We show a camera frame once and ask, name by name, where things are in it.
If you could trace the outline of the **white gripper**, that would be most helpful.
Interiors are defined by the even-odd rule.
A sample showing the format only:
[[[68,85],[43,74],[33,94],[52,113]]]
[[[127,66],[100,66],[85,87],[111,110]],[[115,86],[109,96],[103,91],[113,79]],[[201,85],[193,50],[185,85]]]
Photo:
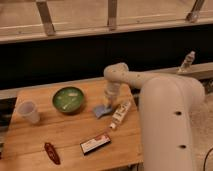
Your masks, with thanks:
[[[119,93],[120,93],[120,87],[121,85],[119,83],[113,83],[113,82],[108,82],[106,85],[106,89],[104,91],[105,93],[105,107],[107,109],[112,108],[114,103],[115,103],[115,99],[118,97]]]

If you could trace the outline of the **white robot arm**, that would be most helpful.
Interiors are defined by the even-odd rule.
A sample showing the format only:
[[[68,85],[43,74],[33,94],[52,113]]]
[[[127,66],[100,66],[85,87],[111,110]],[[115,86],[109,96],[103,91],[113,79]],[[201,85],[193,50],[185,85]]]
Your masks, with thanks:
[[[104,69],[107,93],[125,83],[140,90],[139,113],[144,171],[197,171],[189,113],[205,99],[195,78],[134,72],[125,63]]]

